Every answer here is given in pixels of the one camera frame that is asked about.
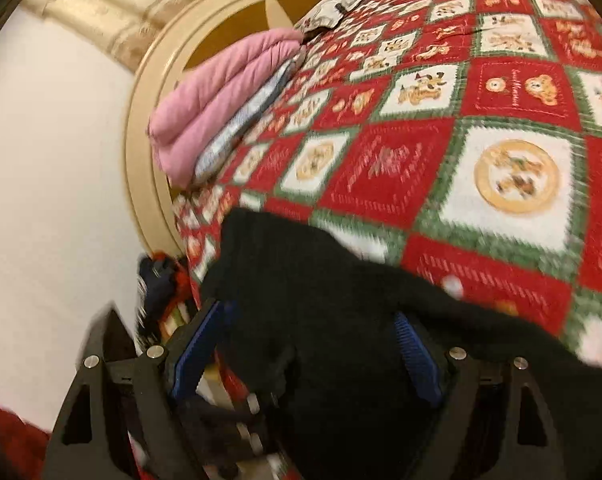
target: pink blanket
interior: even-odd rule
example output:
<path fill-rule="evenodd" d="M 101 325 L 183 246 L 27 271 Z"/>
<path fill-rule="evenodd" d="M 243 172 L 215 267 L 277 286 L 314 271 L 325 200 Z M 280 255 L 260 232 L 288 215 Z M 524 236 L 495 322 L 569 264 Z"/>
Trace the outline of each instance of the pink blanket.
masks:
<path fill-rule="evenodd" d="M 252 34 L 200 65 L 156 108 L 148 132 L 172 184 L 190 182 L 208 142 L 274 71 L 300 49 L 292 28 Z"/>

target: red fabric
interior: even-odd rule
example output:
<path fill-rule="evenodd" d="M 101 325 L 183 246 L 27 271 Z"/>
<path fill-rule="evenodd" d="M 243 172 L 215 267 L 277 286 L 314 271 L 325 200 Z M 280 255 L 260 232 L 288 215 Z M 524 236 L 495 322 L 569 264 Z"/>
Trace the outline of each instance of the red fabric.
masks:
<path fill-rule="evenodd" d="M 24 479 L 40 478 L 49 434 L 0 408 L 0 445 Z"/>

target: bed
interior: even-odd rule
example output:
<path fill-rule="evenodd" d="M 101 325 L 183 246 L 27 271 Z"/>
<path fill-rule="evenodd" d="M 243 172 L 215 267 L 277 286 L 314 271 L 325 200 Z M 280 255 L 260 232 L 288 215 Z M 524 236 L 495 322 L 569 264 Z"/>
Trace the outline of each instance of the bed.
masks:
<path fill-rule="evenodd" d="M 158 100 L 238 34 L 312 4 L 197 1 L 153 45 L 126 124 L 146 246 L 185 252 L 196 295 L 227 211 L 267 210 L 602 365 L 602 19 L 589 0 L 365 0 L 308 45 L 215 181 L 196 198 L 169 187 L 145 136 Z"/>

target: green border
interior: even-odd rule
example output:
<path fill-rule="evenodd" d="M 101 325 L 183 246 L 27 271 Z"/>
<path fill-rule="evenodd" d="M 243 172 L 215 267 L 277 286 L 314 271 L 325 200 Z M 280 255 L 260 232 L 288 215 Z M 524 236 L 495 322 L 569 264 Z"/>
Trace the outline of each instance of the green border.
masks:
<path fill-rule="evenodd" d="M 602 292 L 595 292 L 589 288 L 577 288 L 572 294 L 572 302 L 568 318 L 564 325 L 561 341 L 572 351 L 579 349 L 584 324 L 590 316 L 602 319 Z"/>
<path fill-rule="evenodd" d="M 468 225 L 446 222 L 440 218 L 440 211 L 446 203 L 454 176 L 457 173 L 457 164 L 464 153 L 468 130 L 473 126 L 516 128 L 558 137 L 570 142 L 573 186 L 565 250 L 560 252 L 549 251 L 503 235 L 483 232 Z M 439 167 L 439 173 L 414 222 L 414 229 L 435 240 L 476 251 L 495 260 L 516 264 L 526 269 L 539 270 L 560 280 L 570 281 L 576 276 L 581 264 L 588 216 L 588 184 L 585 157 L 584 139 L 571 130 L 559 126 L 536 123 L 525 119 L 506 120 L 485 117 L 458 119 L 452 132 L 452 140 Z"/>
<path fill-rule="evenodd" d="M 407 233 L 401 229 L 363 221 L 363 219 L 354 215 L 338 215 L 328 209 L 313 211 L 307 222 L 326 232 L 329 231 L 321 225 L 322 222 L 334 224 L 353 234 L 367 235 L 375 240 L 381 240 L 387 245 L 384 263 L 392 266 L 398 266 L 401 263 L 408 238 Z"/>
<path fill-rule="evenodd" d="M 330 181 L 330 178 L 332 176 L 332 173 L 334 173 L 334 170 L 336 170 L 341 165 L 343 158 L 345 157 L 346 153 L 348 153 L 348 149 L 350 148 L 350 145 L 352 144 L 353 139 L 355 139 L 357 134 L 359 133 L 359 130 L 360 130 L 360 127 L 357 126 L 354 128 L 352 128 L 352 127 L 340 128 L 337 130 L 326 130 L 326 131 L 321 131 L 321 132 L 309 131 L 308 133 L 306 133 L 305 137 L 303 138 L 303 142 L 301 142 L 299 144 L 299 146 L 295 150 L 294 154 L 290 157 L 290 163 L 287 165 L 287 168 L 285 170 L 283 170 L 283 172 L 281 173 L 281 176 L 277 180 L 277 183 L 274 185 L 274 189 L 272 190 L 272 195 L 276 196 L 278 198 L 285 198 L 286 200 L 290 200 L 291 202 L 296 202 L 296 203 L 305 204 L 305 205 L 314 205 L 316 203 L 316 201 L 319 200 L 319 198 L 321 197 L 323 192 L 325 191 L 325 188 L 328 185 L 328 182 Z M 281 183 L 283 183 L 283 180 L 285 179 L 287 172 L 290 170 L 290 168 L 292 168 L 294 166 L 294 164 L 297 161 L 297 158 L 299 158 L 300 153 L 303 152 L 303 149 L 305 148 L 306 144 L 310 140 L 320 139 L 321 137 L 328 137 L 328 136 L 333 136 L 333 135 L 338 135 L 338 134 L 347 134 L 348 140 L 346 140 L 343 148 L 341 149 L 341 153 L 339 153 L 339 156 L 332 163 L 332 168 L 330 168 L 330 170 L 325 174 L 323 183 L 321 184 L 321 186 L 318 187 L 318 189 L 314 193 L 312 193 L 312 194 L 297 193 L 297 192 L 293 192 L 293 191 L 287 191 L 287 190 L 284 190 L 281 188 Z"/>
<path fill-rule="evenodd" d="M 538 54 L 531 54 L 529 52 L 515 52 L 513 50 L 491 50 L 490 52 L 482 52 L 481 51 L 481 37 L 483 36 L 484 31 L 486 30 L 493 30 L 492 28 L 482 28 L 483 27 L 483 19 L 486 16 L 495 16 L 495 15 L 499 15 L 499 14 L 518 14 L 520 16 L 528 16 L 530 18 L 530 20 L 532 21 L 532 25 L 534 26 L 535 30 L 537 31 L 537 36 L 539 36 L 539 39 L 541 40 L 541 43 L 543 44 L 543 46 L 546 48 L 546 52 L 548 53 L 547 56 L 539 56 Z M 546 37 L 545 33 L 543 32 L 543 29 L 541 28 L 541 26 L 539 25 L 539 23 L 537 23 L 537 17 L 534 16 L 533 14 L 525 14 L 524 12 L 482 12 L 479 14 L 476 14 L 476 31 L 477 33 L 474 34 L 474 38 L 473 38 L 473 42 L 472 42 L 472 46 L 470 46 L 470 57 L 503 57 L 503 56 L 508 56 L 508 57 L 526 57 L 528 59 L 545 59 L 548 61 L 557 61 L 558 58 L 556 57 L 555 54 L 555 49 L 552 48 L 552 44 L 550 43 L 550 40 Z"/>
<path fill-rule="evenodd" d="M 252 176 L 252 173 L 254 173 L 254 171 L 258 168 L 259 164 L 263 160 L 263 157 L 266 155 L 266 153 L 268 153 L 268 150 L 270 149 L 270 146 L 271 146 L 272 142 L 273 142 L 272 140 L 267 140 L 266 142 L 255 142 L 254 144 L 246 144 L 246 146 L 249 146 L 250 149 L 247 152 L 245 152 L 245 155 L 243 155 L 243 159 L 241 159 L 241 162 L 239 162 L 239 166 L 237 166 L 235 168 L 235 172 L 232 174 L 232 178 L 230 179 L 229 184 L 232 184 L 233 186 L 245 186 L 248 183 L 248 181 L 250 180 L 250 177 Z M 243 161 L 245 160 L 245 157 L 248 156 L 248 154 L 254 148 L 257 148 L 258 146 L 265 146 L 266 147 L 265 151 L 263 152 L 263 155 L 261 155 L 261 158 L 257 162 L 257 165 L 254 167 L 254 169 L 248 175 L 248 178 L 244 182 L 238 182 L 237 180 L 235 180 L 235 175 L 236 175 L 237 170 L 242 165 Z"/>
<path fill-rule="evenodd" d="M 385 105 L 386 101 L 390 97 L 390 94 L 395 89 L 397 80 L 413 72 L 419 72 L 419 70 L 431 69 L 439 65 L 456 65 L 457 66 L 457 81 L 455 89 L 452 91 L 450 96 L 450 104 L 446 108 L 435 108 L 430 110 L 414 110 L 410 112 L 398 112 L 396 114 L 383 114 L 381 115 L 381 108 Z M 457 115 L 461 108 L 461 102 L 463 101 L 464 90 L 466 89 L 468 68 L 470 66 L 469 61 L 462 61 L 457 63 L 446 63 L 441 62 L 437 64 L 425 64 L 419 66 L 411 66 L 403 69 L 400 72 L 396 72 L 392 78 L 390 85 L 385 89 L 377 108 L 370 114 L 368 122 L 379 122 L 379 121 L 391 121 L 394 119 L 430 119 L 437 117 L 450 117 Z"/>
<path fill-rule="evenodd" d="M 535 10 L 537 11 L 537 16 L 539 16 L 539 18 L 543 18 L 545 20 L 570 20 L 571 22 L 583 22 L 585 21 L 585 16 L 584 16 L 584 12 L 582 10 L 579 10 L 574 3 L 571 2 L 562 2 L 561 0 L 552 0 L 554 2 L 559 2 L 560 4 L 569 4 L 571 6 L 573 6 L 575 8 L 575 10 L 581 14 L 580 18 L 562 18 L 561 16 L 545 16 L 543 14 L 543 12 L 541 12 L 541 9 L 539 9 L 539 6 L 537 5 L 537 1 L 536 0 L 530 0 L 530 3 L 532 4 L 532 6 L 535 8 Z"/>
<path fill-rule="evenodd" d="M 441 22 L 445 22 L 446 20 L 451 20 L 453 18 L 456 18 L 457 16 L 465 16 L 466 14 L 470 14 L 470 13 L 474 13 L 476 10 L 475 7 L 475 0 L 470 0 L 470 8 L 468 9 L 467 12 L 464 12 L 463 14 L 455 14 L 454 16 L 449 16 L 446 18 L 440 18 L 438 20 L 432 20 L 432 13 L 434 12 L 434 8 L 441 5 L 441 4 L 447 4 L 448 2 L 454 2 L 456 0 L 446 0 L 445 2 L 439 2 L 438 4 L 434 4 L 432 6 L 432 8 L 430 9 L 430 14 L 428 15 L 428 20 L 427 20 L 427 24 L 431 25 L 432 23 L 441 23 Z"/>
<path fill-rule="evenodd" d="M 307 124 L 307 126 L 303 126 L 302 128 L 299 128 L 298 130 L 294 130 L 293 132 L 287 132 L 286 128 L 290 124 L 290 121 L 292 120 L 292 115 L 295 114 L 295 113 L 297 113 L 299 111 L 299 108 L 301 108 L 301 106 L 303 105 L 303 102 L 305 102 L 307 99 L 309 99 L 312 96 L 320 94 L 321 92 L 328 92 L 328 97 L 323 102 L 323 104 L 321 105 L 321 107 L 316 111 L 315 116 L 310 120 L 310 122 Z M 330 99 L 332 98 L 332 93 L 333 92 L 334 92 L 334 88 L 324 88 L 322 90 L 319 90 L 318 92 L 312 92 L 311 94 L 310 93 L 306 94 L 305 97 L 303 99 L 301 99 L 298 103 L 292 103 L 293 105 L 295 105 L 295 104 L 297 105 L 297 109 L 290 114 L 289 118 L 287 118 L 287 123 L 286 123 L 285 127 L 281 129 L 281 133 L 278 134 L 277 137 L 287 137 L 287 136 L 290 136 L 290 135 L 296 135 L 296 134 L 298 134 L 300 132 L 306 131 L 315 122 L 315 119 L 323 111 L 323 109 L 325 108 L 325 105 L 330 102 Z"/>
<path fill-rule="evenodd" d="M 564 70 L 572 87 L 572 93 L 574 94 L 574 100 L 577 104 L 582 127 L 584 130 L 587 129 L 587 133 L 596 137 L 602 137 L 602 126 L 597 124 L 594 119 L 594 112 L 590 107 L 588 96 L 586 95 L 584 85 L 582 84 L 581 78 L 578 74 L 578 72 L 585 72 L 592 75 L 602 76 L 602 72 L 594 72 L 593 70 L 586 70 L 585 68 L 577 68 L 574 66 L 565 66 Z"/>

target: folded blanket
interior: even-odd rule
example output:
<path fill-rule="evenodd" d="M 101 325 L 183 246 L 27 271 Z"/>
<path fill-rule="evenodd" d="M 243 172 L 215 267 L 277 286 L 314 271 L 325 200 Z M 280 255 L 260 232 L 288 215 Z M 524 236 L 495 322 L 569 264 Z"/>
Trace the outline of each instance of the folded blanket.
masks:
<path fill-rule="evenodd" d="M 219 134 L 210 142 L 197 160 L 192 184 L 200 186 L 213 176 L 226 161 L 237 142 L 252 126 L 254 121 L 272 104 L 290 78 L 305 61 L 305 47 L 286 61 L 265 84 L 257 90 L 235 116 L 228 121 Z"/>
<path fill-rule="evenodd" d="M 301 41 L 301 33 L 292 29 L 249 36 L 193 70 L 166 97 L 148 130 L 155 160 L 172 184 L 190 183 L 195 161 L 208 142 L 283 62 L 299 52 Z"/>
<path fill-rule="evenodd" d="M 277 52 L 281 52 L 284 46 L 286 47 L 284 50 L 287 51 L 294 45 L 299 50 L 302 40 L 303 35 L 297 30 L 273 28 L 237 41 L 196 67 L 171 94 L 161 101 L 150 118 L 148 132 L 153 143 L 161 146 L 172 142 L 188 123 L 203 111 L 223 86 L 265 51 L 273 46 L 278 46 Z M 241 105 L 264 81 L 245 95 Z"/>

